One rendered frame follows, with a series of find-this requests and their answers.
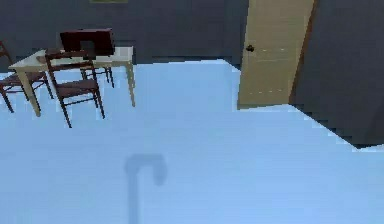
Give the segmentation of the beige room door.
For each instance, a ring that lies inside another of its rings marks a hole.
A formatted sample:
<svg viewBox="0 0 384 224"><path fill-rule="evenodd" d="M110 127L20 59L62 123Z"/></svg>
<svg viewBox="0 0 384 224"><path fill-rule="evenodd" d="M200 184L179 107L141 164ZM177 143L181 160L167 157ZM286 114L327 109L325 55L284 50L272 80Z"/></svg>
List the beige room door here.
<svg viewBox="0 0 384 224"><path fill-rule="evenodd" d="M249 0L237 107L286 104L314 0ZM254 52L246 51L253 45Z"/></svg>

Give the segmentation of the dark red wooden chair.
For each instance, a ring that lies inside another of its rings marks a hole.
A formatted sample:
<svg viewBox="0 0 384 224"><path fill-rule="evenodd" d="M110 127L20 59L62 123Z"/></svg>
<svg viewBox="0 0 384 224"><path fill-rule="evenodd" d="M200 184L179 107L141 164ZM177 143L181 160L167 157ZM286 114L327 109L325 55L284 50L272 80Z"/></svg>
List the dark red wooden chair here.
<svg viewBox="0 0 384 224"><path fill-rule="evenodd" d="M47 50L45 53L45 60L49 77L54 86L56 96L69 128L72 127L67 111L69 105L93 100L95 106L100 109L102 118L105 118L95 66L87 51L80 50L67 52L61 50ZM69 82L57 82L55 77L56 72L82 68L91 70L91 79L82 78L81 80Z"/></svg>
<svg viewBox="0 0 384 224"><path fill-rule="evenodd" d="M60 39L65 51L85 50L93 58L115 53L111 28L64 31L60 33Z"/></svg>
<svg viewBox="0 0 384 224"><path fill-rule="evenodd" d="M8 59L9 64L12 64L11 56L8 50L6 49L5 45L3 44L3 42L0 40L0 57L3 57L3 56L5 56ZM28 77L29 84L32 86L33 90L36 90L37 88L45 84L50 97L53 98L53 94L49 86L48 78L45 72L28 72L27 77ZM26 100L29 100L29 97L25 92L25 89L20 79L18 78L18 75L16 72L13 72L11 75L0 80L0 94L2 95L11 113L13 113L14 110L8 98L8 94L15 94L19 92L23 92Z"/></svg>

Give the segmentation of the cream dining table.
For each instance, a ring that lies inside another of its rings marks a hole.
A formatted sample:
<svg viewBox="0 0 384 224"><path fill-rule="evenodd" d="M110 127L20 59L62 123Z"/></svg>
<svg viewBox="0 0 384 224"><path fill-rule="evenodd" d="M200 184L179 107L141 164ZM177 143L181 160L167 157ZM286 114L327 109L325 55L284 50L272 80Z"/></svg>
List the cream dining table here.
<svg viewBox="0 0 384 224"><path fill-rule="evenodd" d="M40 50L33 55L22 59L10 66L10 69L14 70L18 78L20 79L22 86L29 98L29 103L32 106L35 115L37 117L41 116L41 109L39 108L38 100L34 94L33 88L28 81L27 74L29 72L46 72L48 70L46 63L40 63L37 59L38 56L45 56L45 50ZM96 68L110 66L110 67L120 67L124 66L126 69L126 76L128 82L128 90L130 93L131 104L135 106L135 78L134 78L134 63L135 48L131 47L116 47L114 54L112 56L97 56L93 61L93 64Z"/></svg>

